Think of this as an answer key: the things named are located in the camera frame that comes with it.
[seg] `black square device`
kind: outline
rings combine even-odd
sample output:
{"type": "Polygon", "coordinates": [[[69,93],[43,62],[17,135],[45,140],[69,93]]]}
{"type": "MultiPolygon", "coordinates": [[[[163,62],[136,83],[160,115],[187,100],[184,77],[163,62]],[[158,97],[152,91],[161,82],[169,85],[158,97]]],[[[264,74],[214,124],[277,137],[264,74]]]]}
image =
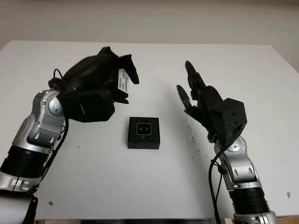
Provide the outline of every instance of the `black square device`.
{"type": "Polygon", "coordinates": [[[159,149],[159,118],[130,117],[128,148],[159,149]]]}

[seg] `white table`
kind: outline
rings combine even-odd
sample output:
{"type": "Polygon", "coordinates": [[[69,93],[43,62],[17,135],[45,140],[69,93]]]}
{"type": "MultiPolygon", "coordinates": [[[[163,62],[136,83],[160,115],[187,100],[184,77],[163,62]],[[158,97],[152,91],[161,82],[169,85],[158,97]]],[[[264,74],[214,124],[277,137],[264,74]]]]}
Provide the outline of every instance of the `white table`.
{"type": "MultiPolygon", "coordinates": [[[[299,75],[270,46],[11,41],[0,52],[1,160],[53,70],[65,73],[107,45],[118,55],[133,55],[141,83],[130,83],[130,104],[115,104],[108,122],[70,121],[66,141],[37,192],[37,218],[214,215],[207,181],[213,145],[205,129],[184,114],[176,91],[176,84],[189,89],[185,60],[223,98],[245,103],[248,124],[242,135],[266,199],[277,215],[299,214],[299,75]],[[130,116],[159,117],[159,150],[127,149],[130,116]]],[[[215,172],[215,185],[218,178],[215,172]]],[[[232,216],[231,203],[223,183],[222,216],[232,216]]]]}

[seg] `wire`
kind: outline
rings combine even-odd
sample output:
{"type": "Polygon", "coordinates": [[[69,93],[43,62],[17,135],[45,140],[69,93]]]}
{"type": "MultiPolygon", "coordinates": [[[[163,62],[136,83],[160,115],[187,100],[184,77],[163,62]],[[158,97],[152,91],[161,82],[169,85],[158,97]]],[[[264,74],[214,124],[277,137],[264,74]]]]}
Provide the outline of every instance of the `wire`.
{"type": "Polygon", "coordinates": [[[210,186],[210,191],[211,191],[211,196],[212,196],[212,201],[213,201],[213,207],[214,207],[214,214],[215,214],[215,219],[216,219],[217,224],[221,224],[221,220],[220,220],[220,216],[219,216],[219,212],[218,212],[218,208],[217,208],[217,200],[216,200],[214,189],[213,189],[212,170],[213,170],[213,167],[214,167],[215,163],[217,162],[216,160],[221,156],[222,153],[224,153],[224,151],[226,149],[227,148],[223,148],[222,150],[220,150],[220,152],[217,153],[217,155],[211,160],[211,164],[210,164],[210,167],[209,167],[209,173],[208,173],[209,186],[210,186]]]}
{"type": "Polygon", "coordinates": [[[58,153],[60,147],[62,146],[65,138],[66,138],[66,135],[67,135],[67,132],[69,130],[69,120],[68,119],[65,119],[65,128],[63,130],[64,134],[59,142],[59,144],[57,145],[56,149],[53,151],[52,155],[50,156],[50,158],[48,159],[48,161],[46,162],[46,165],[44,166],[43,170],[42,170],[42,179],[41,181],[44,179],[44,177],[46,176],[52,162],[54,161],[54,158],[56,156],[56,154],[58,153]]]}
{"type": "Polygon", "coordinates": [[[59,69],[54,69],[54,72],[53,72],[53,78],[55,78],[56,71],[58,71],[58,73],[59,73],[59,75],[60,75],[60,77],[61,77],[61,79],[62,79],[62,74],[61,74],[61,72],[59,71],[59,69]]]}
{"type": "Polygon", "coordinates": [[[220,180],[219,180],[218,189],[217,189],[217,193],[216,193],[216,202],[217,202],[218,195],[219,195],[219,192],[220,192],[222,177],[223,177],[223,174],[220,175],[220,180]]]}

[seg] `white label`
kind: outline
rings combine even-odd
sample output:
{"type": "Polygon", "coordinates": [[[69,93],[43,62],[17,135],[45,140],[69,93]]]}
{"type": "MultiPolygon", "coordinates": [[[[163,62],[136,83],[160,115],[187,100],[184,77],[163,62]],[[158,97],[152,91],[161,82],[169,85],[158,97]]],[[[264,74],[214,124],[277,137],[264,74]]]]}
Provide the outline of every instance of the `white label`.
{"type": "Polygon", "coordinates": [[[129,76],[124,69],[118,70],[118,89],[128,93],[129,76]]]}

